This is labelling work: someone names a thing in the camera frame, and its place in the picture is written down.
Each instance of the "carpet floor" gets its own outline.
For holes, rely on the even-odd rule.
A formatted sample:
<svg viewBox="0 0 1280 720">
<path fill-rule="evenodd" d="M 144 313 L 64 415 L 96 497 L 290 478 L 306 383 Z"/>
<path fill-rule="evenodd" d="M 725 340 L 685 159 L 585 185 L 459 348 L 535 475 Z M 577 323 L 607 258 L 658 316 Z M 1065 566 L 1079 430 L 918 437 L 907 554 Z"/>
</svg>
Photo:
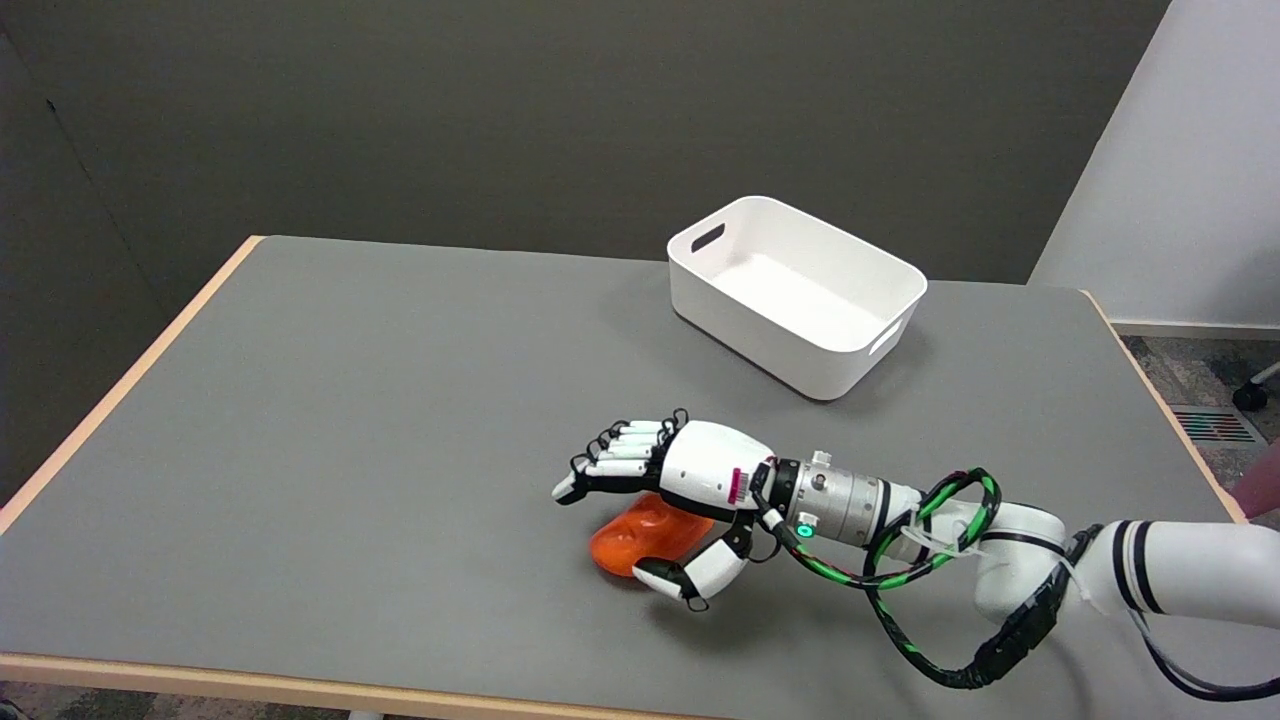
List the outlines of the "carpet floor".
<svg viewBox="0 0 1280 720">
<path fill-rule="evenodd" d="M 1125 337 L 1125 345 L 1170 405 L 1230 407 L 1231 392 L 1251 375 L 1280 360 L 1280 342 Z M 1280 437 L 1280 377 L 1267 389 L 1272 401 L 1245 414 L 1274 442 Z M 1262 448 L 1201 447 L 1222 487 L 1230 489 Z M 1280 529 L 1280 511 L 1257 523 Z M 265 702 L 134 693 L 32 683 L 0 683 L 0 720 L 340 720 L 347 712 Z"/>
</svg>

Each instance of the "white robotic hand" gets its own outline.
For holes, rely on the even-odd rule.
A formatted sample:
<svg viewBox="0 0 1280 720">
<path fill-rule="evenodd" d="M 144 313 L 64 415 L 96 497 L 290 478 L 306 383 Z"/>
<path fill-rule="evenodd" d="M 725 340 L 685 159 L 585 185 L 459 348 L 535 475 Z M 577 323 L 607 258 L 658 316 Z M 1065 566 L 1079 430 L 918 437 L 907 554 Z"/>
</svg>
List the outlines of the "white robotic hand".
<svg viewBox="0 0 1280 720">
<path fill-rule="evenodd" d="M 666 420 L 620 420 L 602 432 L 570 460 L 552 497 L 571 505 L 589 492 L 652 491 L 673 507 L 728 523 L 687 565 L 643 557 L 631 569 L 650 588 L 704 610 L 746 566 L 759 514 L 753 491 L 768 492 L 773 462 L 773 452 L 755 439 L 676 410 Z"/>
</svg>

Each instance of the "gray wall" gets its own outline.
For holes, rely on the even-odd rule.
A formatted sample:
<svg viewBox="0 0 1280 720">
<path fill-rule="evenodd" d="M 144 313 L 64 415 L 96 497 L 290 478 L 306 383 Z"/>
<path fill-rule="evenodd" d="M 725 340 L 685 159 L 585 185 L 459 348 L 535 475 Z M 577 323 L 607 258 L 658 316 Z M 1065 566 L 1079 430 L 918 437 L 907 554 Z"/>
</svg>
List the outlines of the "gray wall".
<svg viewBox="0 0 1280 720">
<path fill-rule="evenodd" d="M 1280 331 L 1280 3 L 1176 0 L 1032 282 L 1115 322 Z"/>
<path fill-rule="evenodd" d="M 660 258 L 746 193 L 1023 282 L 1167 0 L 6 0 L 166 310 L 250 233 Z"/>
<path fill-rule="evenodd" d="M 58 120 L 0 35 L 0 503 L 164 327 Z"/>
</svg>

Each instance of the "wall baseboard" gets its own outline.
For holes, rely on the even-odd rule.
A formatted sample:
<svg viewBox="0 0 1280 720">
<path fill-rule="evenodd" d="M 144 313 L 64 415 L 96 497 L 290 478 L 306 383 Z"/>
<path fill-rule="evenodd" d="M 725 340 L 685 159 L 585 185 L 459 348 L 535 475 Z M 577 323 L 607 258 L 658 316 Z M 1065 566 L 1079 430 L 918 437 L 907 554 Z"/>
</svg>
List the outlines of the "wall baseboard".
<svg viewBox="0 0 1280 720">
<path fill-rule="evenodd" d="M 1216 340 L 1274 340 L 1280 341 L 1280 325 L 1230 325 L 1215 323 L 1138 323 L 1112 320 L 1111 327 L 1120 334 L 1143 337 L 1187 337 Z"/>
</svg>

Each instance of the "box handle hole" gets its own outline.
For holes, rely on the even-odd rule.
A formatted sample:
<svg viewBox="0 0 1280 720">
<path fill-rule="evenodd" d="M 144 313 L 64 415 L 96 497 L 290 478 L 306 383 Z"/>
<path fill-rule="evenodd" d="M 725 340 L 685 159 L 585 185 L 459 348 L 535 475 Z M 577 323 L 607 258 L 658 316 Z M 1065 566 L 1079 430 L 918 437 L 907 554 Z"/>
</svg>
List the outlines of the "box handle hole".
<svg viewBox="0 0 1280 720">
<path fill-rule="evenodd" d="M 724 223 L 721 223 L 721 224 L 716 225 L 714 228 L 712 228 L 710 231 L 703 233 L 701 237 L 699 237 L 698 240 L 695 240 L 694 243 L 689 246 L 689 251 L 690 252 L 698 252 L 703 247 L 707 247 L 708 245 L 710 245 L 712 242 L 714 242 L 716 238 L 718 238 L 722 234 L 724 234 Z"/>
<path fill-rule="evenodd" d="M 884 345 L 886 341 L 888 341 L 888 338 L 893 337 L 893 333 L 896 333 L 897 328 L 901 328 L 901 327 L 902 327 L 902 320 L 899 320 L 899 322 L 893 323 L 892 325 L 890 325 L 890 328 L 887 331 L 884 331 L 883 334 L 881 334 L 878 338 L 876 338 L 876 343 L 872 345 L 870 355 L 876 355 L 876 351 L 879 350 L 881 346 Z"/>
</svg>

